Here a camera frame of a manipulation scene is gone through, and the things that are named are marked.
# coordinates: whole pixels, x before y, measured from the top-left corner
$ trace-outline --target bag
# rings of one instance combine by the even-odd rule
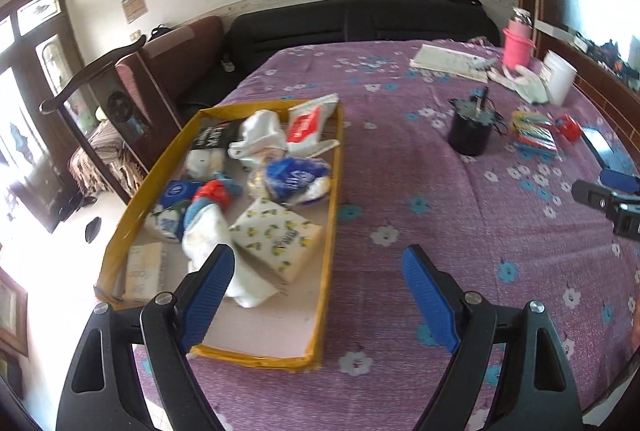
[[[152,41],[160,36],[162,36],[162,34],[166,34],[167,32],[171,32],[173,29],[171,27],[165,26],[164,24],[160,24],[157,27],[155,27],[155,29],[153,29],[151,31],[151,36],[149,37],[149,41]]]

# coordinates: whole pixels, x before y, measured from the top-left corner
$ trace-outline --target black slipper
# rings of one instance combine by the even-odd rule
[[[99,216],[91,220],[84,230],[84,241],[91,243],[100,232],[100,226],[102,225],[102,218]]]
[[[82,202],[80,202],[80,207],[78,207],[78,209],[81,209],[81,208],[87,207],[87,206],[92,206],[97,201],[98,201],[98,199],[95,196],[85,196],[82,199]]]

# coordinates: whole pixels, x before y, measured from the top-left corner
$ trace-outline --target cardboard tray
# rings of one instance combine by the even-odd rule
[[[201,127],[221,121],[242,119],[257,110],[278,112],[287,121],[287,110],[305,101],[261,101],[215,106],[201,110],[184,127],[156,162],[139,191],[131,199],[104,253],[102,268],[95,285],[96,296],[118,310],[132,306],[121,299],[127,253],[132,245],[157,241],[146,233],[143,224],[146,214],[155,205],[162,190],[171,180],[191,140]],[[233,300],[224,299],[202,344],[191,351],[205,357],[222,359],[250,367],[280,368],[298,371],[316,369],[321,363],[322,333],[328,304],[334,255],[338,194],[342,174],[343,128],[342,106],[338,106],[327,121],[323,138],[337,138],[338,148],[323,154],[332,164],[332,192],[328,202],[294,208],[294,211],[324,227],[324,236],[314,250],[308,264],[291,284],[284,284],[275,275],[261,273],[280,292],[254,308],[242,308]],[[238,162],[231,160],[228,173],[246,183],[246,173]],[[248,207],[251,199],[246,191],[225,213],[229,223]],[[173,290],[188,272],[188,259],[178,243],[167,244],[164,290]]]

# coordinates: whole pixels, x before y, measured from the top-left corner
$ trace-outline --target metal screw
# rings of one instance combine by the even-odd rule
[[[161,292],[156,296],[157,305],[168,305],[174,299],[174,295],[171,292]]]
[[[108,303],[98,303],[96,306],[94,306],[94,314],[97,316],[100,316],[106,313],[108,309],[109,309]]]
[[[472,290],[465,294],[465,301],[469,303],[469,305],[479,305],[482,302],[482,296]]]
[[[545,311],[545,306],[542,301],[532,301],[529,303],[529,309],[536,314],[542,314]]]

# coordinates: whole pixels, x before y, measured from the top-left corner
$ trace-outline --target lemon print tissue pack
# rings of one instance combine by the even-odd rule
[[[291,283],[311,256],[322,227],[266,198],[258,198],[229,231],[236,244]]]

